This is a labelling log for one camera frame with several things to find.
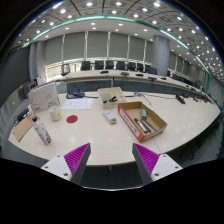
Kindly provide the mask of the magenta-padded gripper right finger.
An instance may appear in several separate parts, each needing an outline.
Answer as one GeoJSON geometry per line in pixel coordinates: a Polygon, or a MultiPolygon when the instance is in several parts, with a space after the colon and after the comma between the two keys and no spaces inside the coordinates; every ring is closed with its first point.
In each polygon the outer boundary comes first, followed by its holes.
{"type": "Polygon", "coordinates": [[[182,169],[169,155],[158,155],[150,149],[136,143],[132,146],[132,154],[144,185],[182,169]]]}

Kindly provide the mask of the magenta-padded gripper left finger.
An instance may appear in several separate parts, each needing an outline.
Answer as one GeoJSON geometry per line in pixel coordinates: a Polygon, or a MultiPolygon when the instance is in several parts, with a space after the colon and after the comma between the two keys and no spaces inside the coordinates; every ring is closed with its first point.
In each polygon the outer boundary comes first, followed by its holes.
{"type": "Polygon", "coordinates": [[[56,155],[42,169],[79,185],[91,153],[90,144],[84,144],[65,155],[56,155]]]}

